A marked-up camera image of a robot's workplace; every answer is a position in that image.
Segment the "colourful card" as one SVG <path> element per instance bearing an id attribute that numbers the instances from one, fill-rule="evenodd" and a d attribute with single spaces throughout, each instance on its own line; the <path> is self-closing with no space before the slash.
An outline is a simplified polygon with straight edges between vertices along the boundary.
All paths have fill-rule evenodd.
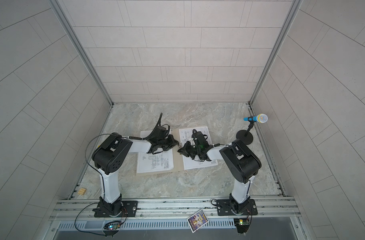
<path id="1" fill-rule="evenodd" d="M 187 221 L 192 233 L 195 233 L 198 229 L 207 225 L 209 222 L 203 209 L 197 211 L 195 214 L 187 218 Z"/>

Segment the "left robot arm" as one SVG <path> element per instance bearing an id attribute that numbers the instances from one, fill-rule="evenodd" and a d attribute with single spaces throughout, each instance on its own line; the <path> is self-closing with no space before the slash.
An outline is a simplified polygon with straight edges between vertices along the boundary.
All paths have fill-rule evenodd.
<path id="1" fill-rule="evenodd" d="M 145 138 L 124 137 L 118 133 L 107 135 L 91 156 L 100 174 L 102 186 L 97 207 L 92 210 L 95 217 L 117 217 L 124 213 L 122 194 L 118 184 L 119 168 L 129 153 L 158 154 L 177 146 L 178 141 L 169 131 L 170 129 L 158 126 Z"/>

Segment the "right circuit board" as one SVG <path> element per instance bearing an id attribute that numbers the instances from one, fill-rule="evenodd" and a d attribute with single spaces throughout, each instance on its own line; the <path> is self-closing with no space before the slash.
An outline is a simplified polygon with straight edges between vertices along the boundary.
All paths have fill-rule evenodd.
<path id="1" fill-rule="evenodd" d="M 234 225 L 238 234 L 246 234 L 250 228 L 251 221 L 249 219 L 234 219 Z"/>

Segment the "beige paper folder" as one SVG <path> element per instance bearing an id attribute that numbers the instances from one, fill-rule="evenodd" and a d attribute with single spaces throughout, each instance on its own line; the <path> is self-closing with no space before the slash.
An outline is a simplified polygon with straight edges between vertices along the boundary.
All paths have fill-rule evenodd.
<path id="1" fill-rule="evenodd" d="M 178 129 L 175 130 L 171 130 L 171 134 L 173 135 L 173 137 L 175 138 L 175 140 L 179 140 L 179 133 L 178 133 Z M 180 155 L 177 150 L 179 149 L 179 146 L 175 146 L 172 149 L 172 153 L 173 153 L 173 164 L 174 167 L 172 170 L 169 171 L 165 171 L 165 172 L 156 172 L 156 173 L 148 173 L 148 174 L 139 174 L 137 176 L 147 176 L 147 175 L 156 175 L 156 174 L 163 174 L 163 173 L 173 173 L 173 172 L 179 172 L 179 171 L 184 171 L 184 162 L 183 162 L 183 155 Z"/>

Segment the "drawing paper sheet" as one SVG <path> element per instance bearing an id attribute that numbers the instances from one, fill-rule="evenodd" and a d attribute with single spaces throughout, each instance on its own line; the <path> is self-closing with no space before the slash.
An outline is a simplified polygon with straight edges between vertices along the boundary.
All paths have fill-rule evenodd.
<path id="1" fill-rule="evenodd" d="M 212 144 L 212 139 L 210 136 L 210 132 L 207 126 L 204 127 L 195 127 L 195 128 L 186 128 L 186 129 L 179 129 L 179 142 L 181 143 L 181 147 L 184 146 L 186 142 L 190 142 L 191 145 L 195 145 L 192 134 L 193 129 L 196 129 L 198 132 L 202 132 L 203 135 L 207 135 L 206 140 L 209 144 Z M 199 169 L 199 168 L 207 168 L 207 167 L 214 167 L 218 165 L 217 160 L 213 161 L 203 161 L 201 162 L 198 156 L 195 156 L 195 159 L 192 160 L 191 157 L 182 157 L 184 162 L 184 170 L 192 170 L 192 169 Z"/>
<path id="2" fill-rule="evenodd" d="M 173 153 L 172 149 L 158 154 L 138 153 L 136 174 L 148 174 L 172 170 Z"/>

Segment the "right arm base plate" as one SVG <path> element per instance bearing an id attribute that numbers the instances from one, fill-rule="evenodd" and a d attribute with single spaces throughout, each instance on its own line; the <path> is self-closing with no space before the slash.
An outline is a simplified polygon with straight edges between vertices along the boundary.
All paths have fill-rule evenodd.
<path id="1" fill-rule="evenodd" d="M 242 204 L 234 200 L 215 200 L 219 216 L 256 216 L 258 215 L 255 200 L 248 198 Z"/>

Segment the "blue yellow microphone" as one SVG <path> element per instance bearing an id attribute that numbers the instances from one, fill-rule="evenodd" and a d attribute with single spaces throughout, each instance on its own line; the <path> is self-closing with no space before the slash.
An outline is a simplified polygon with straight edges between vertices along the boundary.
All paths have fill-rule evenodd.
<path id="1" fill-rule="evenodd" d="M 259 114 L 257 116 L 251 116 L 244 118 L 244 121 L 250 122 L 250 123 L 261 123 L 264 124 L 268 121 L 268 116 L 265 114 Z"/>

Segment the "left green circuit board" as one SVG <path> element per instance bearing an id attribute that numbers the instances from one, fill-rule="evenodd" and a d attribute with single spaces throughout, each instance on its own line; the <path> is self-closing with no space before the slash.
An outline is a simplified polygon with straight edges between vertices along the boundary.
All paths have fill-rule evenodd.
<path id="1" fill-rule="evenodd" d="M 120 226 L 121 226 L 121 221 L 112 221 L 106 223 L 103 229 L 107 231 L 117 231 L 120 228 Z"/>

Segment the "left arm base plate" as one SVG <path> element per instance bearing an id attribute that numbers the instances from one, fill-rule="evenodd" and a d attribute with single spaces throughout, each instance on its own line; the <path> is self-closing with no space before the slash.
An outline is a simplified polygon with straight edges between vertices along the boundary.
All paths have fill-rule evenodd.
<path id="1" fill-rule="evenodd" d="M 138 201 L 121 201 L 115 203 L 107 203 L 104 200 L 97 204 L 93 209 L 95 218 L 118 218 L 118 217 L 134 217 L 137 211 Z"/>

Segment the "aluminium rail frame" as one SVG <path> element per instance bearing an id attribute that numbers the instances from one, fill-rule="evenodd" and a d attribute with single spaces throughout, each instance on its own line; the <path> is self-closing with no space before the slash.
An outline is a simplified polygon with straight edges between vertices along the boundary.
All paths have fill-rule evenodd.
<path id="1" fill-rule="evenodd" d="M 243 212 L 231 209 L 227 197 L 125 199 L 128 220 L 186 219 L 199 210 L 210 219 L 220 217 L 299 217 L 293 197 L 253 196 Z M 96 200 L 61 200 L 49 215 L 51 221 L 93 220 Z"/>

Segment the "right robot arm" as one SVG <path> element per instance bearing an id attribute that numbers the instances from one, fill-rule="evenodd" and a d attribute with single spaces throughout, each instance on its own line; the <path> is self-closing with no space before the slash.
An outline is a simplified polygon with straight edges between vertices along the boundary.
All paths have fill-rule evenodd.
<path id="1" fill-rule="evenodd" d="M 231 209 L 234 215 L 253 216 L 257 214 L 257 210 L 249 191 L 262 163 L 248 147 L 253 142 L 252 134 L 249 131 L 240 130 L 236 137 L 237 139 L 230 144 L 209 144 L 208 136 L 194 129 L 192 139 L 177 152 L 199 162 L 223 160 L 234 177 L 235 183 L 229 203 L 217 205 Z"/>

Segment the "small wooden block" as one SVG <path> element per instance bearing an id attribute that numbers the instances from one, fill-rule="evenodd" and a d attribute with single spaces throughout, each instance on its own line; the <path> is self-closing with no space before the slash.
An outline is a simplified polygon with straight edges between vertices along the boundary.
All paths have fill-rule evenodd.
<path id="1" fill-rule="evenodd" d="M 78 191 L 77 191 L 77 194 L 80 195 L 80 196 L 84 196 L 86 193 L 86 188 L 80 188 Z"/>

